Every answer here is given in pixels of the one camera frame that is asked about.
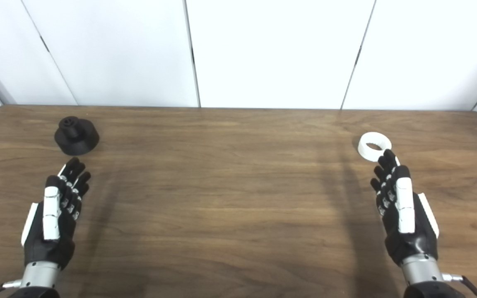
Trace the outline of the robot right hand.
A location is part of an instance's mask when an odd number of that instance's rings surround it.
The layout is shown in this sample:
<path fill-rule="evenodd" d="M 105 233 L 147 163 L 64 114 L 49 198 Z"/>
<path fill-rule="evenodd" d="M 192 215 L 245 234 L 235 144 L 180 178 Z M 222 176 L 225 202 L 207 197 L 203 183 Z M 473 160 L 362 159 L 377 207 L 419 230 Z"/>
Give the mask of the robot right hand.
<path fill-rule="evenodd" d="M 386 232 L 385 247 L 400 265 L 413 255 L 438 259 L 436 229 L 420 196 L 413 191 L 409 168 L 401 165 L 392 150 L 386 149 L 374 168 L 370 185 Z"/>

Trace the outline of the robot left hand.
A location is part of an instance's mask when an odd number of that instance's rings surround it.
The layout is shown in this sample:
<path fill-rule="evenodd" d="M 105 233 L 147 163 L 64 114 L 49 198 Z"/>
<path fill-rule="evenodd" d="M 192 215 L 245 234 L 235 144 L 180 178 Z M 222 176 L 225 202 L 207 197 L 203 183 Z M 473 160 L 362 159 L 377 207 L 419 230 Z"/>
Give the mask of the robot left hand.
<path fill-rule="evenodd" d="M 32 203 L 21 235 L 25 266 L 35 262 L 51 262 L 60 269 L 68 266 L 89 179 L 91 173 L 76 157 L 47 177 L 43 200 Z"/>

